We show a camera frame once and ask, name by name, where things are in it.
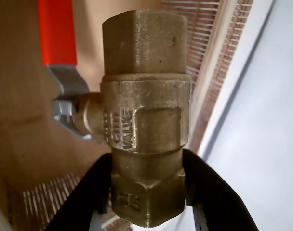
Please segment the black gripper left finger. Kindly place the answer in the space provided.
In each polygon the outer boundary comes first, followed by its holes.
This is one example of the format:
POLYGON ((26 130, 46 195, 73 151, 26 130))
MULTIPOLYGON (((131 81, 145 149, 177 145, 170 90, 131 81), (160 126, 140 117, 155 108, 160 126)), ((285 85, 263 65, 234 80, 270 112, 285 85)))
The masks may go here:
POLYGON ((101 156, 86 172, 52 221, 47 231, 88 231, 92 213, 106 212, 111 186, 112 156, 101 156))

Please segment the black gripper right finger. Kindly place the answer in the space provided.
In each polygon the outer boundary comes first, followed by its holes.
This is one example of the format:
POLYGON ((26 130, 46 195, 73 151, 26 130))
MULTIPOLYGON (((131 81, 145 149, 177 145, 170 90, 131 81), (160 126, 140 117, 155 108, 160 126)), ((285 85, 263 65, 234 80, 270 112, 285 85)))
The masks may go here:
POLYGON ((199 156, 183 149, 186 204, 197 231, 250 231, 252 217, 238 194, 199 156))

